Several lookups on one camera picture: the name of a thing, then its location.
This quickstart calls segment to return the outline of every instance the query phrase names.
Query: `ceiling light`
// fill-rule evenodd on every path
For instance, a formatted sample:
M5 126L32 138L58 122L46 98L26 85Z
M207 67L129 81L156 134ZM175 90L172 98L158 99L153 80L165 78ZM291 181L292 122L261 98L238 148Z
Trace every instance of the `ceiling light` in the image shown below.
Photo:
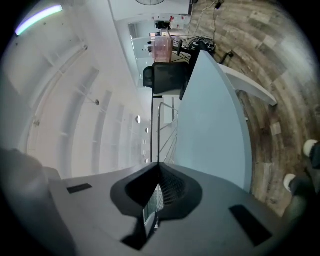
M141 117L140 115L138 115L136 118L135 118L135 121L140 124L141 123Z
M27 19L25 22L18 26L18 28L15 30L16 35L20 36L26 29L31 27L33 24L44 19L45 17L61 12L62 10L63 9L61 5L55 5L48 9L38 12L37 14L33 15L31 18Z

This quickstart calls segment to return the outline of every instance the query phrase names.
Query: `wooden floor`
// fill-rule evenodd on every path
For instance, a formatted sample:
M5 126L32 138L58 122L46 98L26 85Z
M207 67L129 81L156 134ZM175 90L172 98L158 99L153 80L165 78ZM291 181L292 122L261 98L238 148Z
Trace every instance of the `wooden floor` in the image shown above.
M303 144L320 140L320 90L312 52L290 16L268 1L225 0L219 10L204 12L196 30L205 7L206 0L193 5L189 35L214 37L216 61L232 51L234 57L225 65L262 85L278 102L271 107L238 94L252 144L251 192L282 216L291 200L283 178L304 172Z

